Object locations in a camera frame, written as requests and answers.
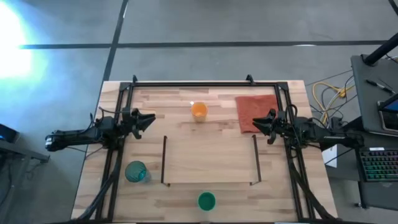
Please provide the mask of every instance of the keyboard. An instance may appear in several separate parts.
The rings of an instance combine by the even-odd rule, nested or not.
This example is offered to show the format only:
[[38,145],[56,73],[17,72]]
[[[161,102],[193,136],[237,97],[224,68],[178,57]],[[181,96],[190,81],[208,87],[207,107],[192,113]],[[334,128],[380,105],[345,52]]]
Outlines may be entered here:
[[365,180],[398,181],[398,151],[360,151]]

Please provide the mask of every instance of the orange cloth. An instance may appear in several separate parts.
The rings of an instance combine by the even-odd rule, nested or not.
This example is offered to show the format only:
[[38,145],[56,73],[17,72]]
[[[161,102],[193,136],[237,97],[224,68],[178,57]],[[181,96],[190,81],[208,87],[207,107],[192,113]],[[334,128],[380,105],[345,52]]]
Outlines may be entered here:
[[270,109],[278,111],[275,95],[237,96],[235,100],[241,133],[260,132],[253,125],[253,118],[267,116]]

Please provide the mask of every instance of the butcher block tabletop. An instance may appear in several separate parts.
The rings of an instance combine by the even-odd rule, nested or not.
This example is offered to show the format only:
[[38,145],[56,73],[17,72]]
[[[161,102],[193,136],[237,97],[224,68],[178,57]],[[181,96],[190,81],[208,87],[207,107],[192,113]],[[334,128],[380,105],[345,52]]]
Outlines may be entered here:
[[[298,116],[312,117],[304,82],[286,82]],[[104,82],[98,106],[115,110],[119,84]],[[284,142],[280,137],[268,145],[267,136],[255,133],[262,181],[249,184],[258,181],[253,133],[241,133],[235,98],[253,95],[275,95],[275,90],[268,86],[134,87],[131,108],[139,109],[142,114],[154,113],[156,120],[141,133],[142,139],[137,140],[132,134],[126,138],[113,221],[297,221]],[[283,92],[281,95],[285,108]],[[208,107],[203,123],[196,123],[192,117],[191,106],[197,101]],[[96,117],[101,117],[100,110]],[[165,154],[164,136],[167,136]],[[92,144],[87,153],[99,147]],[[85,160],[72,218],[81,215],[100,190],[106,150]],[[169,187],[160,182],[163,156],[164,182]],[[321,151],[308,147],[303,150],[303,157],[312,192],[336,217]],[[145,164],[151,181],[132,183],[125,178],[126,166],[132,161]],[[215,208],[209,212],[198,207],[198,196],[203,192],[211,192],[216,198]],[[104,217],[109,195],[110,190],[104,201]],[[306,211],[301,191],[300,198]]]

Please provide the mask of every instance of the concrete floor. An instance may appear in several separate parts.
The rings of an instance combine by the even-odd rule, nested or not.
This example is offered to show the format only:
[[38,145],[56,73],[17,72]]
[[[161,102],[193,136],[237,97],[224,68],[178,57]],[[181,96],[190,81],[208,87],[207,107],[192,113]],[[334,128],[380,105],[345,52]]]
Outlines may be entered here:
[[[19,144],[46,152],[44,137],[54,129],[86,127],[89,113],[95,111],[109,49],[12,50],[9,43],[109,44],[121,4],[122,0],[0,1],[0,18],[7,16],[0,20],[0,28],[6,30],[0,36],[0,123],[22,133]],[[398,30],[397,21],[387,0],[130,0],[119,42],[386,40]],[[257,80],[311,83],[349,70],[352,55],[375,48],[119,49],[109,79],[130,80],[135,74],[140,80],[242,80],[251,74]],[[351,75],[328,82],[343,86]],[[353,100],[341,111],[351,121],[359,115],[358,102]],[[50,162],[24,181],[10,223],[68,220],[83,157],[74,150],[51,153]],[[330,184],[339,217],[395,222],[397,212],[354,208],[355,182],[330,179]]]

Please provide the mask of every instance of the table leg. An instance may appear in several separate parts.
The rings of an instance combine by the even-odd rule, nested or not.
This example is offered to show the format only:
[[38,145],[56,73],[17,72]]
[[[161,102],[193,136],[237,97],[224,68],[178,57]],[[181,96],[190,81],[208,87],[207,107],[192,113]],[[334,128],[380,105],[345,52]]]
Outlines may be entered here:
[[355,205],[357,207],[361,207],[361,208],[364,208],[364,209],[369,208],[366,205],[365,195],[363,194],[363,183],[361,181],[358,181],[358,190],[359,190],[359,203],[356,203]]

